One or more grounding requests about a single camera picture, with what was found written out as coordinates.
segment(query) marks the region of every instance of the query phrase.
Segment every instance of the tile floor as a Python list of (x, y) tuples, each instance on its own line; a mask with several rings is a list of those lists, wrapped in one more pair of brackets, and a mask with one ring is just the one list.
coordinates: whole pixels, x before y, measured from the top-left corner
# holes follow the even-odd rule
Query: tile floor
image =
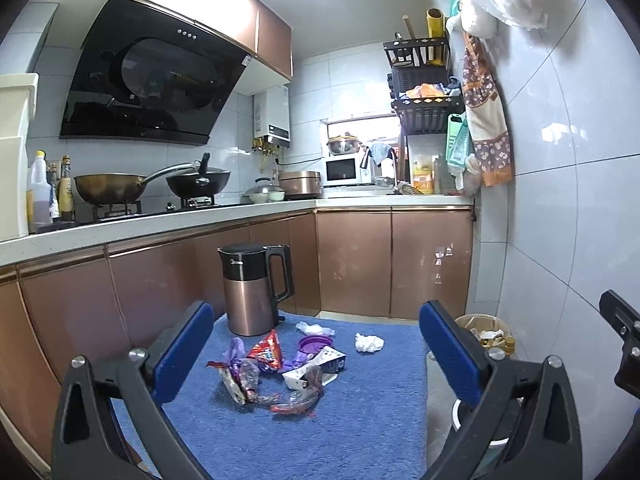
[[(408, 324), (417, 321), (409, 319), (388, 319), (386, 317), (356, 316), (337, 312), (320, 312), (318, 319), (352, 321), (359, 323)], [(451, 409), (456, 400), (444, 373), (436, 361), (426, 358), (427, 362), (427, 464), (431, 465), (440, 455), (451, 427)]]

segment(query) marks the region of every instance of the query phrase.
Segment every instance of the water heater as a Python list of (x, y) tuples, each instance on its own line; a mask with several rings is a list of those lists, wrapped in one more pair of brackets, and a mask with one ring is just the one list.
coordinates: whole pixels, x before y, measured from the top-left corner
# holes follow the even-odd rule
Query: water heater
[(289, 89), (274, 86), (254, 96), (254, 137), (289, 148)]

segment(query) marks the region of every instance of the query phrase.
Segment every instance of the electric kettle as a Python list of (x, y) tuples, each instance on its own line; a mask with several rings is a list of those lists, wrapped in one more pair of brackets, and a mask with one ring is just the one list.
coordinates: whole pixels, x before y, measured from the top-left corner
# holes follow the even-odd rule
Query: electric kettle
[[(266, 334), (280, 320), (278, 304), (294, 294), (288, 246), (237, 244), (218, 249), (222, 259), (226, 318), (236, 335)], [(285, 290), (276, 294), (270, 261), (281, 260)]]

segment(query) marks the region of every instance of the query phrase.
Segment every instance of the metal bolt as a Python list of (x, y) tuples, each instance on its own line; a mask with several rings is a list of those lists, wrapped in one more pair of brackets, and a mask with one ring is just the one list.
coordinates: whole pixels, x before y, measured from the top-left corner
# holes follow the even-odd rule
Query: metal bolt
[(494, 361), (502, 361), (505, 357), (507, 357), (507, 354), (504, 353), (504, 350), (502, 348), (489, 348), (487, 353), (489, 354), (489, 357)]
[(133, 348), (129, 351), (129, 359), (133, 362), (140, 361), (146, 357), (146, 351), (143, 348)]
[(546, 362), (549, 363), (549, 365), (552, 366), (553, 368), (562, 368), (562, 359), (559, 358), (557, 355), (550, 355), (546, 359)]
[(76, 357), (71, 359), (71, 366), (73, 368), (79, 368), (81, 366), (84, 366), (85, 363), (86, 363), (86, 360), (83, 355), (77, 355)]

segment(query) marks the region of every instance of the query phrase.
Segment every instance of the blue rug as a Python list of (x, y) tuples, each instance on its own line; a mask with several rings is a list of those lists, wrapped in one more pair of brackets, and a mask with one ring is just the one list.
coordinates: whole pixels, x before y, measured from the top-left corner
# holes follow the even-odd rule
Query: blue rug
[[(418, 326), (314, 319), (286, 314), (277, 328), (284, 358), (303, 336), (299, 321), (335, 330), (346, 367), (328, 384), (313, 416), (274, 415), (238, 406), (220, 376), (205, 367), (220, 360), (234, 336), (220, 318), (173, 402), (163, 405), (191, 452), (214, 479), (410, 480), (426, 470), (428, 349)], [(375, 354), (359, 354), (356, 332), (385, 340)], [(243, 338), (247, 351), (261, 337)], [(279, 376), (260, 375), (260, 393), (288, 392)], [(124, 403), (114, 400), (124, 436), (144, 451)]]

